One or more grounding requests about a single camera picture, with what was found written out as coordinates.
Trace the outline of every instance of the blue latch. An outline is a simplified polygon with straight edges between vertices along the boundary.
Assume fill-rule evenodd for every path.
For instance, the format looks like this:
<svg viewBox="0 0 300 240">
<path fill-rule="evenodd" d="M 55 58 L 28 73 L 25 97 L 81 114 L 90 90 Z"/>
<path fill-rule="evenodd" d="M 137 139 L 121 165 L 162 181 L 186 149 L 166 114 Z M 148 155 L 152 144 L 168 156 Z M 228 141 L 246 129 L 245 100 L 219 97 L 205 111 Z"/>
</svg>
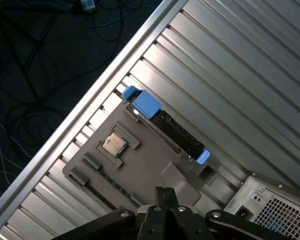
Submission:
<svg viewBox="0 0 300 240">
<path fill-rule="evenodd" d="M 208 151 L 208 150 L 204 150 L 202 153 L 201 153 L 201 155 L 198 157 L 198 159 L 196 160 L 196 162 L 198 163 L 198 164 L 204 164 L 206 161 L 207 161 L 207 159 L 210 157 L 210 152 Z"/>
<path fill-rule="evenodd" d="M 122 93 L 122 96 L 125 100 L 130 100 L 131 97 L 135 94 L 137 88 L 135 86 L 128 86 Z"/>
<path fill-rule="evenodd" d="M 133 101 L 132 105 L 148 119 L 151 119 L 162 107 L 153 96 L 144 90 Z"/>
</svg>

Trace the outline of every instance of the black cable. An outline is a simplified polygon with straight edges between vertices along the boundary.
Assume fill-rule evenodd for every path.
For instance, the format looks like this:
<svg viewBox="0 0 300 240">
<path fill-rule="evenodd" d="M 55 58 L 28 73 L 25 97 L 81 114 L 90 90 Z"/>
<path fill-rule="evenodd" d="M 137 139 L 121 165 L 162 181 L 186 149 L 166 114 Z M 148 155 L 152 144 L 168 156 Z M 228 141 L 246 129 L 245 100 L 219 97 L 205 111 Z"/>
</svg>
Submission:
<svg viewBox="0 0 300 240">
<path fill-rule="evenodd" d="M 41 43 L 43 43 L 43 41 L 45 40 L 46 36 L 48 35 L 49 31 L 51 30 L 51 28 L 53 27 L 53 25 L 55 24 L 55 22 L 57 21 L 57 18 L 59 16 L 59 13 L 54 13 L 51 18 L 49 19 L 48 23 L 45 25 L 43 31 L 41 32 Z M 36 45 L 34 48 L 32 48 L 26 62 L 25 62 L 25 70 L 28 72 L 29 68 L 33 62 L 33 60 L 35 59 L 35 56 L 39 50 L 39 48 L 41 48 L 41 45 Z"/>
<path fill-rule="evenodd" d="M 68 80 L 65 80 L 63 81 L 61 84 L 59 84 L 51 93 L 50 95 L 46 96 L 44 99 L 43 99 L 43 102 L 46 102 L 48 99 L 50 99 L 54 94 L 56 94 L 64 85 L 66 85 L 67 83 L 73 81 L 73 80 L 76 80 L 82 76 L 85 76 L 85 75 L 89 75 L 89 74 L 92 74 L 94 73 L 95 71 L 101 69 L 102 67 L 104 67 L 104 65 L 106 65 L 116 54 L 116 51 L 118 49 L 118 46 L 119 46 L 119 42 L 120 42 L 120 38 L 121 38 L 121 35 L 122 35 L 122 32 L 123 32 L 123 28 L 124 28 L 124 18 L 123 18 L 123 8 L 122 8 L 122 5 L 121 5 L 121 2 L 119 0 L 117 0 L 117 4 L 118 4 L 118 7 L 117 9 L 119 10 L 119 14 L 120 14 L 120 27 L 119 27 L 119 34 L 118 34 L 118 37 L 116 39 L 116 43 L 115 43 L 115 46 L 114 46 L 114 49 L 112 51 L 112 53 L 110 54 L 110 56 L 108 56 L 105 61 L 103 61 L 101 64 L 99 64 L 98 66 L 96 66 L 95 68 L 89 70 L 89 71 L 86 71 L 86 72 L 83 72 L 83 73 L 80 73 L 76 76 L 73 76 L 71 77 L 70 79 Z"/>
<path fill-rule="evenodd" d="M 27 74 L 27 72 L 26 72 L 26 70 L 25 70 L 25 67 L 24 67 L 23 64 L 21 63 L 21 61 L 20 61 L 20 59 L 19 59 L 19 57 L 18 57 L 18 54 L 16 53 L 14 44 L 12 43 L 12 41 L 11 41 L 9 35 L 7 34 L 7 32 L 6 32 L 6 30 L 5 30 L 4 26 L 3 26 L 3 24 L 2 24 L 1 22 L 0 22 L 0 30 L 1 30 L 1 32 L 2 32 L 2 34 L 3 34 L 3 36 L 4 36 L 4 38 L 5 38 L 6 43 L 8 44 L 8 46 L 9 46 L 11 52 L 12 52 L 12 55 L 13 55 L 13 57 L 14 57 L 16 63 L 18 64 L 18 66 L 19 66 L 19 68 L 20 68 L 20 70 L 21 70 L 21 72 L 22 72 L 22 74 L 23 74 L 23 76 L 24 76 L 24 78 L 25 78 L 25 80 L 26 80 L 26 83 L 27 83 L 27 85 L 29 86 L 29 88 L 30 88 L 30 90 L 31 90 L 31 92 L 32 92 L 32 94 L 33 94 L 35 100 L 36 100 L 37 102 L 40 102 L 41 100 L 40 100 L 40 98 L 39 98 L 39 95 L 37 94 L 37 91 L 36 91 L 35 87 L 33 86 L 32 82 L 31 82 L 31 80 L 30 80 L 30 78 L 29 78 L 29 76 L 28 76 L 28 74 Z"/>
<path fill-rule="evenodd" d="M 92 23 L 92 26 L 95 25 L 95 14 L 96 14 L 96 12 L 94 12 L 94 13 L 91 14 L 91 23 Z M 117 36 L 117 37 L 112 38 L 112 39 L 106 39 L 105 37 L 101 36 L 101 35 L 98 33 L 96 27 L 93 27 L 93 30 L 94 30 L 95 34 L 97 35 L 97 37 L 98 37 L 99 39 L 101 39 L 102 41 L 106 42 L 106 43 L 112 43 L 112 42 L 116 41 L 116 40 L 119 38 L 119 36 Z"/>
<path fill-rule="evenodd" d="M 130 7 L 130 6 L 128 6 L 128 2 L 130 2 L 130 1 L 128 0 L 126 2 L 121 2 L 121 4 L 123 6 L 125 6 L 127 9 L 131 9 L 131 10 L 139 9 L 142 5 L 144 5 L 144 0 L 141 0 L 140 4 L 138 6 L 136 6 L 136 7 Z"/>
</svg>

